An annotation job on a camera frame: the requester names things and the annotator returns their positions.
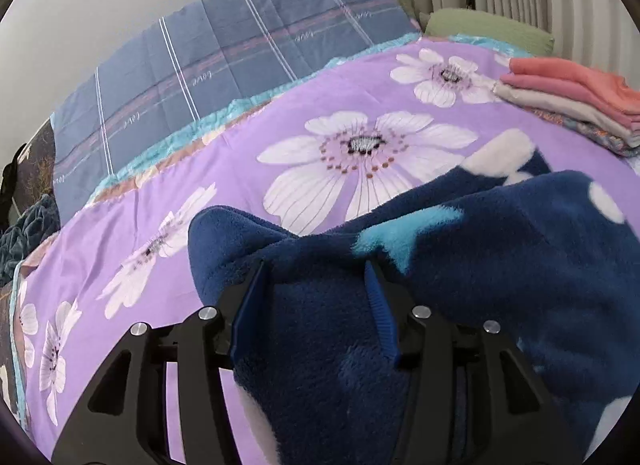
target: purple bedsheet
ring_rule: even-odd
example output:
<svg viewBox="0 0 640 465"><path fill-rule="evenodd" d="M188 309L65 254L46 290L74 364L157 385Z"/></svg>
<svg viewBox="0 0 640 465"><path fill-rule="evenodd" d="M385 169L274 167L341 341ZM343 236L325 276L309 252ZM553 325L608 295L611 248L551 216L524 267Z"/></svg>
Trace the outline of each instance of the purple bedsheet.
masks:
<svg viewBox="0 0 640 465"><path fill-rule="evenodd" d="M188 263L187 228L203 207L228 204L293 232L321 232L449 171L510 128L539 146L555 170L601 182L640 232L633 170L581 136L490 92L504 59L475 46L418 43L319 74L227 130L138 190L78 213L38 270L34 365L26 400L37 445L50 455L101 361L137 321L180 322L201 304ZM517 173L510 180L527 178ZM223 376L244 463L266 463ZM175 390L170 439L179 458Z"/></svg>

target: silver screw head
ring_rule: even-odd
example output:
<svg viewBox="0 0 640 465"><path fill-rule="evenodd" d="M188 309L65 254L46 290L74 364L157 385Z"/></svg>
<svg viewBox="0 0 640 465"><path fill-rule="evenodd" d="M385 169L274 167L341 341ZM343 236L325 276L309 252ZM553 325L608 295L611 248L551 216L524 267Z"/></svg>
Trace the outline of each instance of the silver screw head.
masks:
<svg viewBox="0 0 640 465"><path fill-rule="evenodd" d="M213 319L218 314L218 311L213 306L205 306L198 312L198 317L202 320Z"/></svg>
<svg viewBox="0 0 640 465"><path fill-rule="evenodd" d="M497 320L485 321L485 323L482 324L482 327L484 328L484 331L492 335L500 333L500 323Z"/></svg>
<svg viewBox="0 0 640 465"><path fill-rule="evenodd" d="M146 330L148 329L149 326L146 325L146 322L137 322L131 327L129 331L135 337L139 337L140 335L144 335L146 333Z"/></svg>
<svg viewBox="0 0 640 465"><path fill-rule="evenodd" d="M414 306L411 313L417 319L428 319L431 317L431 308L428 306Z"/></svg>

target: blue fleece blanket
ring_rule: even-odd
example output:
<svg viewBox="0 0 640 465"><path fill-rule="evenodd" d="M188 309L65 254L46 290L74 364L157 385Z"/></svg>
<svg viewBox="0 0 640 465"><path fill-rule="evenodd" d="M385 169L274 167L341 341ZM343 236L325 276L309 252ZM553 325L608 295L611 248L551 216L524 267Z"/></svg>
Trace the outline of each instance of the blue fleece blanket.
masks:
<svg viewBox="0 0 640 465"><path fill-rule="evenodd" d="M583 450L603 409L640 379L640 243L602 187L551 173L510 130L431 184L321 235L297 237L226 207L191 224L204 304L269 262L269 292L236 381L283 465L387 465L408 376L382 353L364 261L449 320L500 322L562 408Z"/></svg>

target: folded pink cloth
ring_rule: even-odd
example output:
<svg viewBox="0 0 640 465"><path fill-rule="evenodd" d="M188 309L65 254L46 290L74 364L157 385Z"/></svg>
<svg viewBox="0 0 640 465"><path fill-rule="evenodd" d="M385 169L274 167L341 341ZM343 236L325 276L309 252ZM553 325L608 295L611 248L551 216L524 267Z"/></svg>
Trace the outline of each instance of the folded pink cloth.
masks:
<svg viewBox="0 0 640 465"><path fill-rule="evenodd" d="M513 57L511 71L519 75L540 75L577 82L593 91L604 102L625 114L640 114L640 92L626 85L625 78L587 68L557 57Z"/></svg>
<svg viewBox="0 0 640 465"><path fill-rule="evenodd" d="M588 87L577 82L540 75L516 75L514 73L502 75L500 81L515 88L543 91L590 104L626 128L632 131L640 131L640 115L628 115L618 111Z"/></svg>

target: flower center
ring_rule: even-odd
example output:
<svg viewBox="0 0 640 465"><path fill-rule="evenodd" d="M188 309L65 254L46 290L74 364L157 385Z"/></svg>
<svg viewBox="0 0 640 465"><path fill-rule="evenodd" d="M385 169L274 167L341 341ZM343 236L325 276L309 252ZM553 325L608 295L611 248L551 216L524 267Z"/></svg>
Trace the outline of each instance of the flower center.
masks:
<svg viewBox="0 0 640 465"><path fill-rule="evenodd" d="M360 153L360 155L371 155L373 150L380 147L380 144L386 144L386 140L380 135L359 135L357 137L351 137L347 142L347 153L353 155L354 153Z"/></svg>
<svg viewBox="0 0 640 465"><path fill-rule="evenodd" d="M51 348L51 355L47 355L49 359L49 371L52 373L58 367L58 355L60 354L60 348L56 345Z"/></svg>
<svg viewBox="0 0 640 465"><path fill-rule="evenodd" d="M149 256L151 254L156 254L160 250L160 247L162 246L162 244L164 243L164 237L165 236L161 234L156 238L152 239L145 250L145 255Z"/></svg>
<svg viewBox="0 0 640 465"><path fill-rule="evenodd" d="M444 70L440 72L440 76L447 82L452 82L453 84L457 84L462 80L462 77L456 73L455 70L447 66Z"/></svg>
<svg viewBox="0 0 640 465"><path fill-rule="evenodd" d="M471 86L471 79L468 74L459 66L450 62L441 62L430 68L433 81L449 90L462 91Z"/></svg>

